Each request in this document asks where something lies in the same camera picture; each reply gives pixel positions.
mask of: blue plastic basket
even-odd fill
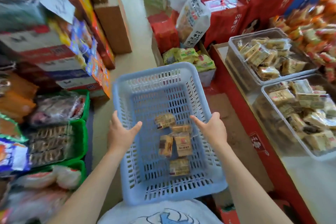
[[[121,161],[120,172],[124,201],[129,205],[163,200],[187,200],[227,188],[225,175],[213,149],[190,120],[191,114],[203,122],[210,109],[196,68],[187,62],[162,66],[120,76],[113,86],[113,103],[127,129],[142,121],[142,128]],[[154,118],[170,112],[177,124],[191,124],[193,154],[188,156],[190,175],[169,175],[169,159],[160,156],[161,135]],[[176,147],[173,155],[176,159]]]

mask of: floor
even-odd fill
[[[133,52],[115,58],[116,69],[111,71],[111,83],[120,75],[156,67],[152,52],[152,30],[146,18],[143,0],[122,0],[131,34]],[[114,111],[113,101],[95,104],[93,121],[93,160],[94,169],[106,153],[108,123]],[[120,172],[112,181],[101,215],[122,200]]]

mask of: purple package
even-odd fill
[[[0,138],[0,174],[28,170],[30,170],[28,147]]]

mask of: white snack bag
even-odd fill
[[[193,48],[210,27],[210,10],[201,0],[187,0],[176,22],[180,42]]]

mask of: orange box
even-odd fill
[[[90,0],[69,0],[76,7],[78,19],[85,19],[98,42],[97,50],[107,69],[115,69],[115,57],[107,42]]]

